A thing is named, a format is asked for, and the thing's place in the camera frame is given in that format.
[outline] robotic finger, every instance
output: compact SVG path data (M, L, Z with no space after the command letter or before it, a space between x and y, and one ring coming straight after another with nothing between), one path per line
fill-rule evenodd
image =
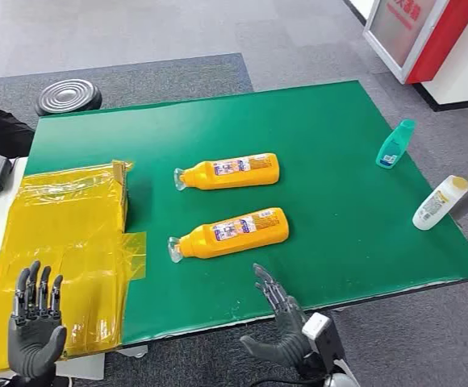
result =
M256 277L262 280L262 285L257 283L256 287L262 291L275 314L290 310L284 288L260 264L253 264L253 269Z
M39 273L40 262L36 260L30 267L30 277L27 282L27 300L28 310L35 310L36 305L36 274Z
M49 299L49 313L53 318L61 318L60 313L60 288L64 277L60 274L53 282L53 289Z
M42 275L40 277L40 283L39 284L38 308L39 308L39 315L42 318L46 318L49 316L48 281L49 280L49 274L51 272L52 272L52 268L50 266L45 266L44 270L42 270Z
M24 268L18 278L15 285L14 304L11 309L11 317L17 325L24 325L26 322L27 302L26 299L26 282L30 276L28 268Z

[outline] small teal bottle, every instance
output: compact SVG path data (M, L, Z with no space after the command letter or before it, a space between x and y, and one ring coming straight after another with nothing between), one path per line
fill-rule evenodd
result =
M376 163L379 167L386 169L392 168L397 164L407 150L414 127L415 121L412 119L401 121L381 146L376 158Z

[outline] carpet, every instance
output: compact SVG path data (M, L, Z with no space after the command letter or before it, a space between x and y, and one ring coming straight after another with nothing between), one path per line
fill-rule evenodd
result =
M40 92L71 78L97 85L103 95L102 109L253 91L243 58L234 53L3 77L0 78L0 107L35 128L39 117L33 107Z

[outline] robotic hand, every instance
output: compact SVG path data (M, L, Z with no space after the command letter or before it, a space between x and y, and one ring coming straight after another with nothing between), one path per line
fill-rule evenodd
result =
M274 310L281 338L276 344L267 344L245 335L240 338L241 343L250 355L261 360L273 361L284 367L299 366L304 356L312 351L308 338L302 332L308 318L295 298L288 296L284 288L265 268L254 264L253 269L256 277L261 280L261 283L256 282L256 287L261 290Z
M254 264L256 275L261 283L256 283L275 314L275 322L280 339L275 344L259 343L249 335L240 338L250 355L261 360L269 360L284 367L295 367L302 381L280 381L317 385L323 387L359 387L354 375L345 362L344 349L336 328L329 318L314 313L306 317L297 301L288 296L286 290L261 265Z
M23 377L55 377L55 365L64 351L67 330L61 325L60 287L62 276L53 282L48 307L48 281L52 269L45 266L36 289L40 262L23 269L18 278L13 310L8 325L8 363Z

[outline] yellow cap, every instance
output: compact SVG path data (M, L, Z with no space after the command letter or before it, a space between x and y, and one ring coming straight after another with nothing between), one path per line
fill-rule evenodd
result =
M467 190L468 189L468 181L464 179L463 177L455 176L453 178L453 185L458 189L461 190Z

